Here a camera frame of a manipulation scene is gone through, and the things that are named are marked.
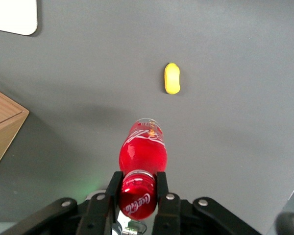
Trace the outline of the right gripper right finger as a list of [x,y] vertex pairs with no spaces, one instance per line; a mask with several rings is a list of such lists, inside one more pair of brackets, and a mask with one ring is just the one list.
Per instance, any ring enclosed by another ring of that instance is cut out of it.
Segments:
[[157,172],[158,212],[154,219],[153,235],[180,234],[180,197],[169,192],[165,172]]

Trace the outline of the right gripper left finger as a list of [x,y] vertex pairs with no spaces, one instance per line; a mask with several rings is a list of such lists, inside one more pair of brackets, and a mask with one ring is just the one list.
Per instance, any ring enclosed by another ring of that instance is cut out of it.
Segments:
[[118,198],[122,186],[123,172],[116,171],[104,193],[95,194],[81,217],[77,235],[110,235],[117,221]]

